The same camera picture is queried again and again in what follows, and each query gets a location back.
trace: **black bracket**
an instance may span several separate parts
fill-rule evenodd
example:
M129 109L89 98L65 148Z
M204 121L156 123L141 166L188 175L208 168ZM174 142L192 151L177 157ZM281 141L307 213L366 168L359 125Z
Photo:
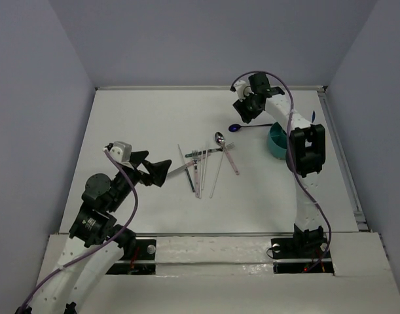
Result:
M271 239L272 258L274 260L291 259L312 259L317 251L323 251L321 248L327 242L323 235L323 228L320 226L317 230L305 230L302 232L294 225L293 237L277 237Z

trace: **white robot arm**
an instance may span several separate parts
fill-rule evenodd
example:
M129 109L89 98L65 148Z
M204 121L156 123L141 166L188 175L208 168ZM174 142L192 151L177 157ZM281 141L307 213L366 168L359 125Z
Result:
M137 209L133 187L137 183L162 186L172 161L152 164L146 161L149 152L131 149L124 142L104 148L119 172L113 180L103 173L87 180L82 206L53 272L37 285L16 314L77 314L111 266L124 254L135 254L136 234L126 228ZM149 173L138 170L140 164ZM136 204L128 222L120 226L111 213L131 191Z
M315 249L326 243L321 226L320 214L315 203L302 189L317 187L318 173L325 162L325 129L321 125L313 125L300 113L291 112L290 101L281 88L273 88L264 73L256 73L249 77L249 83L239 80L232 85L232 91L238 94L238 101L233 107L238 111L245 123L250 123L261 112L270 114L287 133L291 115L290 149L293 154L293 165L287 160L290 170L297 173L296 199L297 215L295 233L290 243L283 242L285 251L292 258L306 258Z

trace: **metal spoon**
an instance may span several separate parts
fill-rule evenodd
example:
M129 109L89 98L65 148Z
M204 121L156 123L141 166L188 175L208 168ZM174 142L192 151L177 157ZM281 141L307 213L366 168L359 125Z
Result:
M211 192L210 192L210 198L212 198L213 194L214 194L215 184L217 183L217 178L219 176L221 162L223 161L223 156L225 155L224 151L225 151L225 145L226 145L225 137L220 132L216 132L216 134L214 135L214 141L217 143L217 145L219 145L223 149L223 153L221 154L219 167L217 168L217 171L215 173L213 188L211 188Z
M258 125L256 125L256 126L271 126L271 125L273 125L273 123L258 124ZM229 127L228 127L228 130L229 130L230 132L237 132L237 131L239 131L239 130L242 129L242 128L253 128L253 127L254 127L254 126L241 126L240 124L235 123L235 124L232 124L231 126L229 126Z
M230 164L231 164L231 166L232 166L233 171L235 172L235 174L236 174L236 175L239 175L239 170L238 170L238 168L236 167L236 165L234 164L234 161L233 161L233 159L232 159L232 156L230 155L230 153L228 152L228 149L227 149L226 146L225 146L225 137L223 136L222 133L217 132L217 133L215 134L215 142L217 143L217 145L219 145L219 146L223 149L223 152L226 154L227 159L229 160L229 162L230 162Z

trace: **white platform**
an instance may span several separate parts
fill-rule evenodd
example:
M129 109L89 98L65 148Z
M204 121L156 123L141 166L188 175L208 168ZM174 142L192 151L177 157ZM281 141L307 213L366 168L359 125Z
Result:
M52 235L39 281L67 235ZM400 313L378 234L334 234L331 274L279 274L270 237L158 237L156 275L106 275L81 314Z
M315 91L293 91L296 109L308 119L327 127ZM139 211L131 229L137 233L231 233L292 232L296 215L295 186L285 161L277 160L266 147L268 128L249 128L230 133L229 125L241 123L232 107L236 95L222 90L127 90L98 91L84 136L79 161L67 200L61 232L68 232L81 206L86 180L95 173L111 178L116 169L102 148L113 141L126 141L136 150L148 150L148 160L181 159L177 144L185 153L200 149L220 131L228 143L234 141L232 157L239 168L235 176L225 158L214 197L209 192L220 155L209 158L203 198L191 192L184 173L162 188L137 186ZM263 113L252 124L273 122ZM314 195L336 232L357 231L353 205L340 172L338 158L327 129L327 161ZM114 216L123 224L134 199L130 195Z

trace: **white straw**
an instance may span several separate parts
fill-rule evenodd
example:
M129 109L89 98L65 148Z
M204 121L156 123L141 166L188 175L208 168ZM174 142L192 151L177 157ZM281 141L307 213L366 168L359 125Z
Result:
M204 170L203 170L202 181L201 181L201 190L204 189L204 181L206 180L207 156L208 156L208 142L206 143L206 161L204 162Z

